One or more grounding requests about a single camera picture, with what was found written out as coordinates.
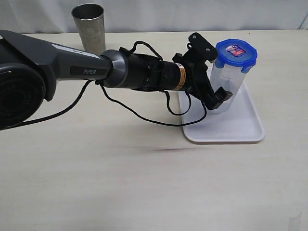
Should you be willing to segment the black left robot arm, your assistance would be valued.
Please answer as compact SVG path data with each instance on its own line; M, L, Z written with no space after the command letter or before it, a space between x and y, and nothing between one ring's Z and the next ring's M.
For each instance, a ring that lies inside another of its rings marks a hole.
M215 110L232 93L212 88L206 61L218 51L199 33L188 38L187 52L176 53L171 62L152 50L106 50L101 54L82 51L9 30L0 32L0 128L32 124L30 117L44 101L54 97L59 81L84 80L107 88L141 92L183 91L197 98L205 111Z

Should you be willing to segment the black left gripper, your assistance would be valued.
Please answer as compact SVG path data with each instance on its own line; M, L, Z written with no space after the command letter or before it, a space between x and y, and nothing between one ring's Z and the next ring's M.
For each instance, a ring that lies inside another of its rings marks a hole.
M198 66L184 60L182 54L175 54L172 60L184 66L186 80L181 90L199 99L208 110L217 109L221 103L229 100L233 93L219 87L215 92L210 84L205 64Z

